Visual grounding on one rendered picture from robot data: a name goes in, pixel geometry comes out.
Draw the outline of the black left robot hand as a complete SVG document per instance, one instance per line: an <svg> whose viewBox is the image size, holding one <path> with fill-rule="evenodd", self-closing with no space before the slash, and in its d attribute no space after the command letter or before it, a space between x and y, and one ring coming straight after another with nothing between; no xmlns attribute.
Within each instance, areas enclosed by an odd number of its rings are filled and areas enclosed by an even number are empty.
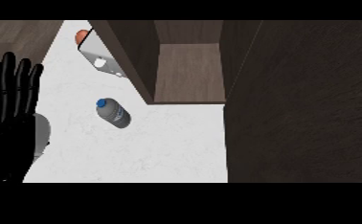
<svg viewBox="0 0 362 224"><path fill-rule="evenodd" d="M19 184L35 154L35 108L39 93L41 64L13 52L0 60L0 184Z"/></svg>

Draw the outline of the grey blue-capped water bottle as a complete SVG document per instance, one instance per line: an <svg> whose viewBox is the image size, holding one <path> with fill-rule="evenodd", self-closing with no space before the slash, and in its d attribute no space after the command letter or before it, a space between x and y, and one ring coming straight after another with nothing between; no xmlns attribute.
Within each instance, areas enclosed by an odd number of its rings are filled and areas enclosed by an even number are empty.
<svg viewBox="0 0 362 224"><path fill-rule="evenodd" d="M96 112L98 117L116 128L128 126L129 114L112 98L103 98L96 102Z"/></svg>

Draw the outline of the brown wooden cabinet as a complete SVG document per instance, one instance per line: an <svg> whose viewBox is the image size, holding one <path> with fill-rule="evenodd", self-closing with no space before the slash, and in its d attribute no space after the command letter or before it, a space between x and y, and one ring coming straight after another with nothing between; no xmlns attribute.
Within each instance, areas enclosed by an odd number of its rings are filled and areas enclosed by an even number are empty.
<svg viewBox="0 0 362 224"><path fill-rule="evenodd" d="M258 20L93 20L147 104L224 104Z"/></svg>

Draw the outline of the dark brown cabinet door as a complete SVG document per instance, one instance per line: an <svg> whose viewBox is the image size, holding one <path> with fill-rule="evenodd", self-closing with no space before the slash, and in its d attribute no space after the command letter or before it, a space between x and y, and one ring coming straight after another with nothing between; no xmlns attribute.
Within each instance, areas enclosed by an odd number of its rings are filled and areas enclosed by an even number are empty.
<svg viewBox="0 0 362 224"><path fill-rule="evenodd" d="M260 24L223 120L230 183L362 182L362 20Z"/></svg>

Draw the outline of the white flat appliance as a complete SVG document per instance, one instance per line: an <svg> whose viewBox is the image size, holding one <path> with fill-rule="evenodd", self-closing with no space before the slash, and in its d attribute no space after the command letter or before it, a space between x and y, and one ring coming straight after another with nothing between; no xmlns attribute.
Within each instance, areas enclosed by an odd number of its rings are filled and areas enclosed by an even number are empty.
<svg viewBox="0 0 362 224"><path fill-rule="evenodd" d="M94 29L88 30L78 45L78 51L97 71L125 78L125 73Z"/></svg>

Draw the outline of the orange round fruit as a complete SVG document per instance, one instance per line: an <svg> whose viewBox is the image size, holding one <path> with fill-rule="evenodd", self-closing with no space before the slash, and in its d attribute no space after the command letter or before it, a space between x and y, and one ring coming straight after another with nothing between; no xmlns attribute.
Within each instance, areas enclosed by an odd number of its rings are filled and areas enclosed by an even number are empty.
<svg viewBox="0 0 362 224"><path fill-rule="evenodd" d="M78 30L76 34L75 34L75 42L76 44L81 44L82 39L85 38L88 33L88 30Z"/></svg>

